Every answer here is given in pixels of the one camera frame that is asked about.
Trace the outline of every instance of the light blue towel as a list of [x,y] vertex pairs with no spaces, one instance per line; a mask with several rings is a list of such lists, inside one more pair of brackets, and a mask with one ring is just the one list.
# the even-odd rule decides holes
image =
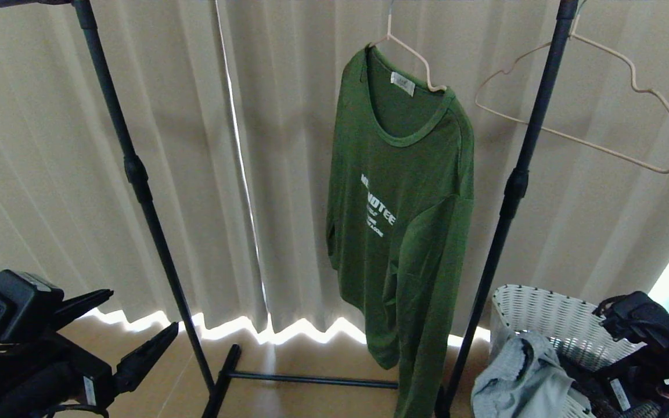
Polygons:
[[573,379],[544,336],[510,335],[472,389],[475,418],[558,418]]

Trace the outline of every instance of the garment rack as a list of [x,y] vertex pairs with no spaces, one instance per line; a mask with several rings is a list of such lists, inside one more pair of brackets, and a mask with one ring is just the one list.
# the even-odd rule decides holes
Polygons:
[[[0,8],[34,2],[35,0],[0,0]],[[238,371],[236,370],[236,365],[239,363],[239,358],[242,355],[242,348],[238,344],[231,346],[224,365],[220,372],[218,372],[218,381],[213,381],[213,376],[208,366],[207,359],[203,354],[200,339],[197,337],[196,330],[190,317],[188,300],[182,290],[175,264],[172,261],[172,254],[170,253],[169,246],[167,246],[167,239],[164,236],[159,216],[157,216],[156,208],[154,207],[146,168],[136,154],[130,133],[128,133],[127,124],[125,124],[125,118],[123,117],[123,111],[120,108],[120,101],[117,98],[117,93],[115,92],[102,43],[100,42],[98,26],[96,25],[95,14],[92,11],[90,1],[72,0],[69,2],[69,0],[48,0],[44,3],[71,3],[76,9],[80,26],[84,31],[92,63],[93,66],[95,66],[96,76],[98,76],[107,109],[117,134],[117,140],[123,151],[125,175],[128,178],[128,182],[133,187],[136,199],[138,199],[139,204],[141,204],[143,216],[146,218],[146,224],[149,226],[154,246],[156,246],[156,251],[159,254],[162,267],[164,267],[164,272],[167,275],[167,282],[170,284],[170,289],[172,289],[172,296],[175,298],[180,316],[185,323],[188,339],[193,347],[197,364],[199,365],[208,389],[208,403],[203,412],[203,418],[216,418],[218,416],[232,379],[292,381],[292,383],[336,384],[342,386],[373,387],[382,389],[398,388],[398,383],[394,383],[393,381],[295,376]],[[459,356],[454,365],[448,387],[445,390],[441,387],[436,398],[436,418],[449,418],[449,410],[451,409],[451,404],[456,396],[462,372],[468,359],[469,349],[470,346],[472,346],[473,336],[479,325],[481,313],[483,312],[487,297],[489,296],[494,273],[499,264],[499,256],[502,254],[502,248],[505,245],[505,239],[510,230],[510,223],[512,223],[513,217],[515,217],[521,199],[526,195],[526,189],[528,188],[528,166],[530,165],[531,157],[533,156],[538,135],[541,132],[541,126],[542,122],[544,122],[546,110],[549,107],[552,90],[561,64],[569,30],[571,29],[574,15],[576,15],[577,6],[578,0],[560,0],[552,44],[549,48],[549,55],[546,58],[544,73],[541,77],[541,83],[538,87],[531,119],[528,122],[526,135],[523,139],[523,146],[518,155],[517,165],[515,166],[515,169],[512,170],[512,173],[505,184],[505,198],[502,201],[502,207],[499,211],[499,221],[497,222],[494,238],[492,239],[485,267],[481,274],[480,284],[476,290],[472,306],[472,315],[469,318],[469,323],[464,334],[464,340],[461,349],[459,350]]]

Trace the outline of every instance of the beige hanger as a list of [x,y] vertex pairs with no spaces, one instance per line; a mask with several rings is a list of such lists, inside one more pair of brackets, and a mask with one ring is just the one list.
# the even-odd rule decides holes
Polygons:
[[433,85],[433,83],[430,82],[430,64],[427,63],[427,59],[423,58],[423,56],[420,55],[419,53],[417,53],[417,51],[410,48],[409,45],[405,44],[404,42],[401,42],[399,39],[397,39],[397,37],[395,37],[395,35],[392,35],[392,33],[391,33],[391,15],[392,15],[393,8],[394,8],[394,0],[391,0],[391,4],[389,5],[389,20],[387,22],[386,35],[383,38],[377,40],[376,42],[371,42],[369,44],[369,46],[373,47],[373,46],[378,45],[378,44],[380,44],[383,41],[388,40],[388,39],[393,40],[394,42],[398,43],[402,48],[411,52],[412,55],[419,58],[420,61],[422,61],[422,63],[425,64],[425,69],[427,70],[427,88],[431,92],[438,92],[439,90],[443,90],[443,91],[447,90],[448,87],[446,87],[445,85]]
[[[573,26],[571,27],[571,31],[569,32],[569,37],[573,38],[573,39],[580,40],[580,41],[586,43],[587,45],[591,45],[591,46],[593,46],[597,49],[600,49],[604,52],[610,53],[611,55],[615,56],[616,58],[621,59],[621,61],[626,63],[627,66],[629,66],[630,74],[631,74],[631,88],[632,88],[632,90],[634,90],[634,92],[636,92],[636,93],[648,93],[649,95],[653,95],[654,97],[658,98],[660,103],[662,103],[662,106],[664,106],[664,108],[667,110],[667,114],[669,114],[669,103],[661,95],[661,93],[659,93],[657,90],[654,90],[653,88],[640,88],[639,85],[636,84],[636,67],[634,66],[634,63],[631,61],[631,59],[629,59],[625,55],[622,55],[622,53],[620,53],[618,51],[614,51],[611,48],[608,48],[604,45],[601,45],[601,44],[599,44],[599,43],[597,43],[597,42],[595,42],[591,39],[588,39],[586,37],[582,37],[582,35],[578,35],[577,34],[577,25],[578,25],[579,21],[580,21],[580,11],[578,11],[578,14],[574,17]],[[509,71],[499,70],[496,73],[489,76],[488,79],[484,80],[484,82],[482,82],[481,85],[479,86],[478,90],[476,90],[476,95],[474,96],[474,103],[476,104],[476,106],[478,106],[481,109],[484,109],[486,111],[489,111],[491,113],[494,113],[497,116],[504,117],[505,119],[510,119],[510,121],[514,121],[514,122],[518,122],[519,124],[526,124],[527,125],[528,124],[527,121],[522,121],[521,119],[517,119],[517,117],[508,116],[507,114],[500,113],[498,111],[489,109],[487,106],[484,106],[483,104],[479,103],[479,95],[481,93],[481,89],[484,88],[484,86],[489,82],[489,80],[491,80],[495,76],[497,76],[497,74],[502,73],[504,75],[507,75],[507,74],[512,73],[513,69],[515,68],[515,64],[518,64],[518,61],[520,61],[521,59],[525,58],[528,55],[531,55],[535,51],[538,51],[540,49],[548,47],[550,44],[551,44],[551,42],[547,42],[543,45],[540,45],[540,46],[524,53],[521,56],[518,56],[518,58],[515,58],[515,61],[513,62],[512,66],[510,66]],[[661,168],[661,167],[653,166],[651,164],[648,164],[648,163],[646,163],[644,161],[641,161],[641,160],[638,160],[636,158],[632,158],[630,156],[625,156],[624,154],[621,154],[617,151],[609,150],[608,148],[605,148],[603,146],[596,145],[595,143],[591,143],[591,142],[588,142],[586,140],[576,138],[574,136],[559,132],[559,131],[554,130],[554,129],[549,129],[547,127],[541,127],[541,129],[543,129],[547,132],[550,132],[552,134],[559,135],[562,138],[566,138],[568,140],[573,140],[574,142],[581,143],[582,145],[585,145],[585,146],[589,146],[591,148],[594,148],[595,150],[603,151],[606,154],[611,154],[611,156],[614,156],[616,158],[620,158],[620,159],[625,160],[625,161],[629,161],[630,163],[634,163],[634,164],[636,164],[640,167],[646,168],[647,170],[651,170],[651,171],[654,171],[654,172],[659,172],[659,174],[669,174],[669,168]]]

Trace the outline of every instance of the tan floor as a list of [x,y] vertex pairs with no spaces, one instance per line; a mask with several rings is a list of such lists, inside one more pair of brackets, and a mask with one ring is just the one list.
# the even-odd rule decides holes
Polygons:
[[[124,331],[122,325],[106,325],[90,317],[75,321],[62,333],[114,367],[123,355],[159,330],[157,326],[140,333],[132,333]],[[205,340],[203,344],[214,378],[231,344],[242,346],[238,370],[362,379],[397,378],[396,369],[383,370],[371,358],[363,344],[341,333],[327,344],[320,344],[307,336],[299,335],[276,346],[258,344],[248,331],[239,331],[218,341]],[[459,394],[451,409],[453,418],[472,416],[468,407],[468,392],[473,379],[486,364],[487,353],[488,343],[476,339]],[[456,355],[457,349],[452,348],[446,362],[446,376]],[[207,392],[188,337],[185,333],[180,333],[137,391],[120,395],[108,410],[111,418],[199,418],[206,402]],[[395,402],[396,391],[388,389],[235,379],[226,395],[220,416],[390,418]],[[56,418],[88,416],[94,415],[63,412],[56,415]]]

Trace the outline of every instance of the light under curtain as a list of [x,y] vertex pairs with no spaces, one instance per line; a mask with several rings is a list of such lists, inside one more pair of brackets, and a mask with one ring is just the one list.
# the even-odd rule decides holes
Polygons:
[[[324,221],[340,75],[385,33],[388,2],[100,0],[93,8],[193,311],[208,328],[247,316],[262,330],[268,311],[275,330],[301,318],[319,330],[340,317],[361,325],[340,299]],[[453,88],[475,128],[476,201],[454,334],[465,328],[525,131],[480,111],[473,95],[550,38],[556,10],[395,3],[394,34],[427,58],[433,82]],[[625,53],[640,85],[669,99],[669,2],[590,0],[578,31]],[[385,55],[425,76],[392,46],[383,44]],[[528,117],[545,58],[493,80],[483,103]],[[627,80],[623,64],[569,42],[546,125],[667,165],[669,118]],[[598,302],[648,290],[668,260],[669,175],[542,133],[495,284]],[[106,308],[128,319],[176,316],[69,6],[0,10],[1,268],[40,273],[67,294],[112,288]]]

